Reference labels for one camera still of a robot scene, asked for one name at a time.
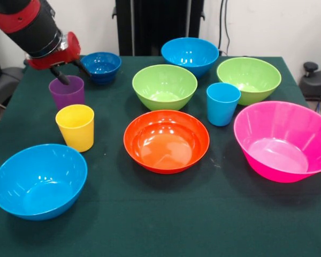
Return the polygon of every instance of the cup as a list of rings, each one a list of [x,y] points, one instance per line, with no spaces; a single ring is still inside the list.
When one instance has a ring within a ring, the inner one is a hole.
[[[240,90],[229,83],[214,83],[207,88],[208,120],[215,126],[226,126],[231,122]]]
[[[49,91],[58,110],[72,104],[85,104],[85,83],[77,76],[67,76],[70,84],[64,85],[58,79],[49,84]]]
[[[56,123],[67,146],[79,152],[94,144],[94,111],[83,104],[68,105],[56,114]]]

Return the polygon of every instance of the table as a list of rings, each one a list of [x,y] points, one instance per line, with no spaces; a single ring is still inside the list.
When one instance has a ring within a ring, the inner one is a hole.
[[[211,143],[192,168],[164,176],[137,165],[123,147],[126,126],[148,111],[132,77],[161,57],[123,57],[116,80],[97,86],[85,78],[86,103],[95,111],[95,144],[83,153],[88,179],[77,203],[44,222],[0,209],[0,256],[321,256],[321,173],[294,184],[260,177],[247,164],[227,127],[210,125],[205,89],[215,66],[198,81],[182,109],[202,121]],[[280,57],[282,83],[267,100],[306,105]],[[61,70],[78,74],[70,65]],[[48,92],[49,71],[27,69],[0,123],[0,165],[42,143],[64,143]]]

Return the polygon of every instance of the bowl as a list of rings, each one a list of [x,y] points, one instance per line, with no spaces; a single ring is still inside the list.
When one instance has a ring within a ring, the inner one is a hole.
[[[179,110],[197,89],[197,80],[188,70],[159,64],[140,70],[132,80],[140,101],[151,111]]]
[[[321,116],[301,105],[267,101],[244,108],[236,140],[261,176],[292,183],[321,172]]]
[[[161,174],[184,171],[207,152],[209,134],[204,125],[181,111],[143,114],[125,130],[124,146],[139,165]]]
[[[97,84],[111,82],[121,66],[121,58],[111,52],[94,52],[83,57],[81,62]]]
[[[270,63],[236,57],[222,62],[217,68],[218,79],[241,91],[238,104],[250,105],[267,98],[281,83],[281,74]]]
[[[73,148],[27,148],[0,167],[0,207],[26,220],[54,218],[73,205],[86,178],[86,161]]]
[[[162,46],[161,52],[169,64],[184,67],[197,78],[208,72],[219,57],[216,46],[195,37],[170,40]]]

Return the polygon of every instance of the yellow cup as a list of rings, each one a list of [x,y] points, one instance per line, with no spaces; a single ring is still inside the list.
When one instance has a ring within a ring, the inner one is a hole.
[[[66,144],[79,152],[94,144],[94,111],[83,104],[68,105],[56,114],[56,123]]]

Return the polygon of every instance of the dark blue bowl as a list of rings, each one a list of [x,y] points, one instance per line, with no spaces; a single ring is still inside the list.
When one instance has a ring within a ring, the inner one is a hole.
[[[162,56],[167,63],[189,70],[197,78],[203,76],[219,57],[219,50],[212,43],[195,37],[181,37],[166,42]]]
[[[111,52],[95,52],[83,57],[81,62],[91,74],[91,80],[98,84],[112,81],[121,66],[121,58]]]
[[[74,204],[86,179],[87,163],[75,149],[27,148],[0,167],[0,207],[26,220],[48,220]]]

